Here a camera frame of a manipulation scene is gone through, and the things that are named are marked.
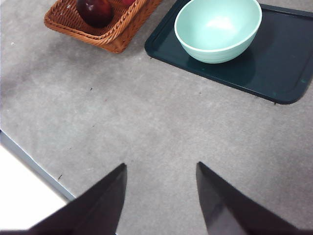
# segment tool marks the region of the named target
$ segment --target bowl rim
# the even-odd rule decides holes
[[[189,4],[193,3],[194,1],[197,1],[197,0],[191,0],[190,2],[188,2],[180,11],[179,13],[177,14],[176,16],[176,19],[175,19],[175,23],[174,23],[174,31],[175,31],[175,34],[176,34],[176,37],[178,38],[179,42],[181,44],[183,44],[185,47],[189,48],[189,49],[192,49],[192,50],[195,50],[195,51],[199,51],[199,52],[220,52],[220,51],[225,51],[225,50],[229,50],[229,49],[232,49],[234,47],[237,47],[241,44],[243,44],[245,41],[247,41],[249,38],[251,38],[259,29],[260,27],[260,24],[261,24],[261,21],[262,21],[262,9],[261,9],[261,6],[260,4],[258,3],[257,0],[251,0],[253,1],[257,8],[259,9],[259,21],[255,27],[255,29],[247,36],[245,37],[243,40],[239,41],[238,43],[235,43],[234,45],[231,45],[231,46],[228,46],[228,47],[224,47],[224,48],[219,48],[219,49],[200,49],[200,48],[196,48],[196,47],[193,47],[191,45],[188,45],[187,43],[184,42],[184,40],[179,36],[178,32],[177,32],[177,21],[178,21],[178,18],[180,17],[181,13],[183,12],[183,10],[188,7]]]

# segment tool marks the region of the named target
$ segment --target basket rim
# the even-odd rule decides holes
[[[46,12],[45,14],[45,19],[44,22],[45,24],[50,24],[53,25],[57,28],[64,29],[76,34],[79,34],[83,37],[92,39],[92,40],[102,40],[105,41],[105,43],[110,43],[113,40],[115,40],[123,31],[124,29],[128,26],[129,22],[136,16],[136,14],[139,12],[139,10],[147,3],[148,0],[135,0],[135,2],[128,8],[127,12],[125,12],[121,18],[111,27],[109,31],[107,31],[105,34],[102,34],[100,36],[92,35],[85,33],[83,31],[65,26],[60,23],[56,23],[55,21],[51,20],[49,17],[49,14],[51,14],[52,10],[59,5],[63,3],[64,0],[57,0],[51,7],[50,9]]]

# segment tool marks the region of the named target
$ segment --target mint green bowl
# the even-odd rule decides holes
[[[178,13],[174,29],[190,56],[217,64],[243,53],[261,20],[256,0],[191,0]]]

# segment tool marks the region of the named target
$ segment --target wicker basket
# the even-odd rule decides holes
[[[125,7],[121,0],[109,0],[114,18],[104,28],[86,24],[76,10],[76,0],[58,0],[45,15],[45,25],[85,43],[121,53],[162,0],[136,0]]]

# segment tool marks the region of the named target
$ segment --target tray rim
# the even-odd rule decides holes
[[[310,83],[312,82],[313,78],[312,78],[312,72],[313,69],[313,51],[310,55],[310,57],[308,58],[308,60],[306,61],[306,63],[304,64],[304,68],[301,72],[301,75],[298,79],[298,81],[303,80],[301,79],[301,77],[308,77],[308,82],[306,83],[306,86],[299,85],[299,82],[297,83],[297,85],[295,85],[294,89],[292,89],[290,92],[285,92],[285,93],[281,93],[281,99],[279,98],[279,96],[277,97],[270,97],[267,95],[264,95],[262,93],[256,92],[254,90],[251,90],[249,88],[237,85],[237,84],[233,84],[230,83],[228,81],[224,81],[222,79],[219,79],[218,77],[213,77],[211,75],[208,75],[207,73],[198,71],[198,70],[193,70],[193,69],[189,69],[186,70],[184,67],[179,66],[177,64],[173,64],[170,60],[166,59],[166,58],[162,58],[162,54],[159,53],[158,51],[154,50],[152,47],[152,43],[155,40],[156,36],[163,30],[163,28],[166,26],[167,22],[173,17],[174,14],[178,14],[178,8],[182,7],[182,5],[185,5],[185,1],[183,0],[177,0],[173,6],[171,7],[171,9],[168,11],[168,13],[164,16],[164,18],[161,20],[161,22],[159,23],[159,25],[154,29],[154,31],[152,32],[152,34],[149,36],[149,38],[146,40],[145,42],[145,50],[147,52],[147,54],[155,59],[158,59],[162,62],[165,62],[169,65],[175,66],[177,68],[180,68],[186,72],[191,72],[193,74],[202,76],[204,78],[210,79],[212,81],[215,82],[219,82],[223,85],[238,89],[240,91],[243,92],[247,92],[249,94],[261,97],[263,99],[269,100],[274,102],[275,104],[292,104],[297,102],[299,99],[301,99],[303,97],[303,95],[306,93],[307,89],[310,86]],[[303,17],[303,18],[311,18],[313,20],[313,12],[310,11],[302,11],[302,10],[296,10],[296,9],[290,9],[290,8],[284,8],[284,7],[280,7],[280,6],[273,6],[273,5],[267,5],[267,4],[260,4],[261,9],[262,10],[267,10],[267,11],[275,11],[278,12],[280,14],[287,14],[287,15],[295,15],[297,17]],[[301,91],[301,95],[294,95],[294,91],[300,90]]]

